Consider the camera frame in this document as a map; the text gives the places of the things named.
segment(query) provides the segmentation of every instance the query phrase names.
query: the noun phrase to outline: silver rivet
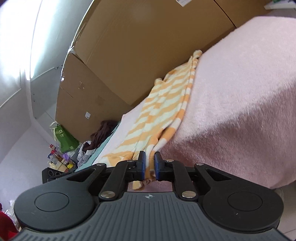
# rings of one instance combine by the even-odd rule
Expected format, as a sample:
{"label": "silver rivet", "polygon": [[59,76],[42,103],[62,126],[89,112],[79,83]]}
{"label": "silver rivet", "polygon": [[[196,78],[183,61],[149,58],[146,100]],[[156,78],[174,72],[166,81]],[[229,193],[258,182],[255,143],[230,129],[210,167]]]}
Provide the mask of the silver rivet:
{"label": "silver rivet", "polygon": [[182,197],[185,197],[185,198],[193,198],[195,196],[196,196],[196,193],[193,191],[182,192]]}
{"label": "silver rivet", "polygon": [[105,191],[101,193],[101,197],[103,198],[112,198],[115,197],[115,193],[112,191]]}

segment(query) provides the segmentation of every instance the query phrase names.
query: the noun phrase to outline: white sticker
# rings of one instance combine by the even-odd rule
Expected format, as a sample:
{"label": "white sticker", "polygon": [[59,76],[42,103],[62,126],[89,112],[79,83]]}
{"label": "white sticker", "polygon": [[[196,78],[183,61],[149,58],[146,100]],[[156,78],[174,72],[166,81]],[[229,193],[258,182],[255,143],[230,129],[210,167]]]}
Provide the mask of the white sticker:
{"label": "white sticker", "polygon": [[90,113],[86,112],[85,117],[89,119],[90,116],[91,116]]}
{"label": "white sticker", "polygon": [[187,3],[190,3],[192,0],[176,0],[182,7],[184,7]]}

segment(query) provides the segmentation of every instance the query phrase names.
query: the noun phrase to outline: white shelf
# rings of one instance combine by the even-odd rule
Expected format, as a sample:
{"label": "white shelf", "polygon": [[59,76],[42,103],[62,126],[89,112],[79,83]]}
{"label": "white shelf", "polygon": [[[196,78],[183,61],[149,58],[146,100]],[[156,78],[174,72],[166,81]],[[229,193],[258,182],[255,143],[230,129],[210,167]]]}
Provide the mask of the white shelf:
{"label": "white shelf", "polygon": [[287,8],[294,8],[296,9],[296,3],[294,3],[292,0],[282,0],[280,2],[270,2],[264,6],[266,10],[270,9],[287,9]]}

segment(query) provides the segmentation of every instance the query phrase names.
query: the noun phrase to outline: white tile floor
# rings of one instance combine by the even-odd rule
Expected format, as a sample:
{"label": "white tile floor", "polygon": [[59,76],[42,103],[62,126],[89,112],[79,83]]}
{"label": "white tile floor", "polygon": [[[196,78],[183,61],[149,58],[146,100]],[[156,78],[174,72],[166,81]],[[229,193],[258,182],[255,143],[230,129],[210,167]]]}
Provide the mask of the white tile floor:
{"label": "white tile floor", "polygon": [[296,182],[282,187],[284,192],[284,212],[278,230],[291,240],[296,239]]}

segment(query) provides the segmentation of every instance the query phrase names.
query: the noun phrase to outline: red cloth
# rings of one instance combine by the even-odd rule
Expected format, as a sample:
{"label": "red cloth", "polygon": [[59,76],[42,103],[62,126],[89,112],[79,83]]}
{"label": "red cloth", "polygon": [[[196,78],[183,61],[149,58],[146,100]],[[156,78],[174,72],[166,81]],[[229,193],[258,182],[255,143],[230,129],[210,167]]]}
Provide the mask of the red cloth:
{"label": "red cloth", "polygon": [[7,241],[18,233],[13,221],[5,213],[0,212],[0,237]]}

